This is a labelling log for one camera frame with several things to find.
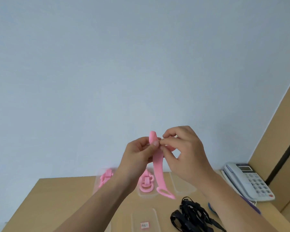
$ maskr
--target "person's left hand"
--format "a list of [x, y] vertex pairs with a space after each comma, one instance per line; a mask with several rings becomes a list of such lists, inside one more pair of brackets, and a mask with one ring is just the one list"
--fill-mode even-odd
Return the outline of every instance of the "person's left hand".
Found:
[[149, 145], [149, 137], [142, 137], [127, 144], [115, 175], [123, 180], [128, 194], [135, 189], [147, 164], [152, 162], [152, 156], [159, 145], [158, 140]]

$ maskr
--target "pink plastic object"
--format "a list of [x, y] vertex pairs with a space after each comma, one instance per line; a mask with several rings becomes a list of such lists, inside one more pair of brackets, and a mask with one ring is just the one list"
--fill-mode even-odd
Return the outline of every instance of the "pink plastic object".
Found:
[[99, 185], [99, 188], [101, 186], [103, 186], [104, 183], [106, 183], [111, 178], [112, 175], [113, 175], [113, 173], [112, 173], [112, 170], [111, 169], [106, 170], [106, 172], [103, 173], [103, 175], [100, 177], [100, 185]]
[[[158, 140], [157, 134], [155, 131], [151, 131], [149, 134], [149, 143], [152, 144], [155, 140]], [[156, 177], [156, 181], [158, 183], [157, 191], [159, 194], [168, 197], [170, 199], [175, 199], [175, 196], [168, 191], [166, 188], [164, 178], [163, 178], [163, 169], [162, 169], [162, 162], [163, 162], [163, 152], [160, 149], [157, 149], [154, 155], [152, 156], [152, 162], [154, 164], [154, 173]]]
[[140, 190], [148, 193], [151, 192], [154, 189], [154, 180], [155, 177], [152, 175], [147, 169], [143, 172], [142, 176], [139, 178], [139, 187]]

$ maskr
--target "wooden desk surface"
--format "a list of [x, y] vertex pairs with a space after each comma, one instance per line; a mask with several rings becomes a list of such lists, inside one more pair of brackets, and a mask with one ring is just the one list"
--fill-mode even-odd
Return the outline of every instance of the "wooden desk surface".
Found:
[[[170, 174], [164, 173], [168, 189], [175, 193]], [[39, 179], [3, 232], [51, 232], [73, 214], [91, 195], [95, 177]], [[213, 214], [207, 200], [200, 191], [191, 193], [194, 201], [206, 209], [210, 217], [221, 224]], [[120, 205], [111, 221], [112, 232], [131, 231], [131, 214], [142, 208], [154, 208], [157, 212], [161, 232], [176, 232], [170, 222], [170, 214], [178, 209], [182, 196], [176, 200], [157, 195], [152, 199], [142, 199], [136, 191]], [[279, 231], [290, 232], [290, 223], [271, 203], [258, 203], [262, 215]]]

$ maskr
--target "person's right hand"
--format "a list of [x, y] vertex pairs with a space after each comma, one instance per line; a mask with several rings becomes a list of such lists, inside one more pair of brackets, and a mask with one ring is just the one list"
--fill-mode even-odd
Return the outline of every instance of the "person's right hand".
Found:
[[[189, 126], [170, 128], [163, 137], [160, 148], [171, 171], [180, 178], [200, 187], [204, 180], [209, 180], [215, 174], [205, 155], [203, 144], [192, 128]], [[165, 145], [177, 148], [181, 152], [179, 157], [175, 158]]]

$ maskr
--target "black harness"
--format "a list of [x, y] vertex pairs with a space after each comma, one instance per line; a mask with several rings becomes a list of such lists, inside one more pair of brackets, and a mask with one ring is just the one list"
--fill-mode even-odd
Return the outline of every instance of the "black harness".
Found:
[[201, 207], [200, 204], [195, 203], [189, 197], [184, 197], [179, 206], [179, 210], [171, 214], [171, 222], [173, 226], [182, 232], [214, 232], [213, 225], [223, 232], [227, 232], [218, 222], [209, 217], [209, 214]]

